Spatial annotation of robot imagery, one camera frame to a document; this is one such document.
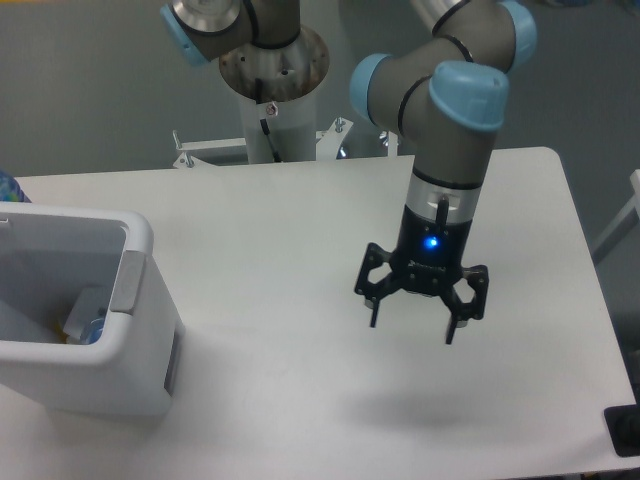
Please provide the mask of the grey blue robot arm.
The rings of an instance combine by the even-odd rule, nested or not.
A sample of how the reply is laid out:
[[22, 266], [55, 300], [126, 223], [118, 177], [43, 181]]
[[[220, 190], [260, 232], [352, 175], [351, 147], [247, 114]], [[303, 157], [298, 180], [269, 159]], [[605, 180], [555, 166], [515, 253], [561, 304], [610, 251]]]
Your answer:
[[[440, 298], [451, 329], [483, 317], [489, 276], [462, 256], [496, 136], [511, 71], [537, 45], [531, 13], [515, 1], [418, 1], [431, 33], [402, 57], [374, 54], [355, 68], [349, 96], [371, 124], [412, 142], [416, 154], [396, 247], [369, 244], [354, 287], [372, 311], [403, 290]], [[253, 163], [313, 159], [307, 99], [329, 54], [296, 1], [170, 1], [160, 11], [193, 65], [217, 62], [245, 102]]]

